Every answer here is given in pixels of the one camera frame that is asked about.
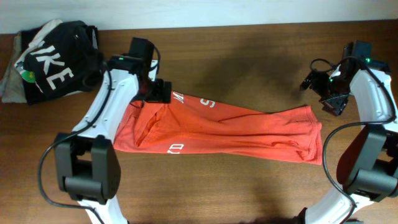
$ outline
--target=robotic arm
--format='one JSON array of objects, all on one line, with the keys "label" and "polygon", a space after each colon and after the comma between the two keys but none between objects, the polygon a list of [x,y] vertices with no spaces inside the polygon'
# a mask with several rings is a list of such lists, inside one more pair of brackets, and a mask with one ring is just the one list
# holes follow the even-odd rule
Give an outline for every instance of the robotic arm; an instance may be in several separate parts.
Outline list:
[{"label": "robotic arm", "polygon": [[[171,83],[155,78],[160,57],[158,62],[152,60],[154,50],[159,54],[148,40],[133,38],[128,54],[113,56],[107,63],[97,97],[73,128],[73,133],[78,134],[72,137],[58,134],[55,139],[59,142],[54,146],[59,188],[78,201],[82,206],[79,208],[86,209],[93,223],[128,223],[116,197],[121,168],[113,141],[132,100],[170,102]],[[311,67],[311,73],[300,86],[302,90],[309,87],[318,93],[324,109],[336,116],[345,109],[348,96],[354,95],[363,121],[355,125],[363,125],[363,129],[339,161],[340,185],[328,174],[324,155],[326,175],[335,187],[319,203],[304,208],[295,217],[296,223],[341,223],[364,206],[398,195],[397,106],[391,93],[389,67],[371,60],[370,51],[370,44],[353,42],[344,49],[341,63],[333,65],[321,59],[332,69],[318,71]],[[324,154],[333,134],[325,141]],[[382,150],[392,157],[390,162],[377,158]],[[91,161],[80,159],[87,152],[91,153]],[[40,174],[38,177],[42,191]],[[59,206],[44,191],[42,195]]]}]

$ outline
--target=wooden table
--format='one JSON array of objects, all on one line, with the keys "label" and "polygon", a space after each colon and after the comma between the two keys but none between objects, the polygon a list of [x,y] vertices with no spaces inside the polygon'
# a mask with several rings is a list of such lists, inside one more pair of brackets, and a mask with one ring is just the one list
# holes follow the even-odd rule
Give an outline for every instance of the wooden table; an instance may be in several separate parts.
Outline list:
[{"label": "wooden table", "polygon": [[[99,33],[106,58],[128,51],[131,37],[153,41],[162,53],[159,77],[174,90],[265,112],[312,106],[322,138],[357,121],[354,98],[342,116],[321,110],[313,91],[299,92],[311,60],[337,62],[353,40],[373,44],[373,57],[388,61],[398,97],[398,21],[331,22],[189,29],[114,30]],[[0,36],[4,73],[13,35]],[[36,183],[42,152],[58,132],[69,132],[96,92],[27,105],[0,105],[0,222],[89,223],[84,211],[53,207]],[[328,148],[335,174],[341,153],[359,128],[338,133]],[[321,166],[227,154],[155,155],[118,152],[123,174],[118,191],[131,222],[238,223],[256,217],[292,217],[319,201],[331,187]],[[57,188],[53,155],[44,165],[48,194],[71,202]],[[354,214],[370,223],[397,223],[398,200],[387,198]]]}]

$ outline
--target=pile of clothes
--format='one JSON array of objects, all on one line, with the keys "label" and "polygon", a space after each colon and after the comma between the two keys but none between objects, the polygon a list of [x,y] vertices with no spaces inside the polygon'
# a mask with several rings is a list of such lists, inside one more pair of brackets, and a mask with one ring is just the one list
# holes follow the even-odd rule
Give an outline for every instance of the pile of clothes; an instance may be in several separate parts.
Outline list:
[{"label": "pile of clothes", "polygon": [[90,91],[102,79],[98,30],[82,21],[49,21],[19,32],[0,80],[3,103],[33,105]]}]

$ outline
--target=orange fabric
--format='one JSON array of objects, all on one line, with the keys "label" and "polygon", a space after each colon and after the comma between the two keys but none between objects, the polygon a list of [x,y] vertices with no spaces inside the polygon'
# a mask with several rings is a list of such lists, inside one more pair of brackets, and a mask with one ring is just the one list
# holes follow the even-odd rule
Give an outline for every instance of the orange fabric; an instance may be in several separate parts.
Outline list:
[{"label": "orange fabric", "polygon": [[193,96],[129,105],[114,148],[170,154],[230,153],[322,163],[321,123],[309,106],[265,114]]}]

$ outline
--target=white background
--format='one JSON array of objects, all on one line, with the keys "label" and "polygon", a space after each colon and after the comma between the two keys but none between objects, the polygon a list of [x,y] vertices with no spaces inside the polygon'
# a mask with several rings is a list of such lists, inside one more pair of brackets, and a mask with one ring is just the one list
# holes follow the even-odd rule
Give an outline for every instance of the white background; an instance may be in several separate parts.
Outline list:
[{"label": "white background", "polygon": [[396,19],[398,0],[0,0],[0,33],[51,19],[99,29]]}]

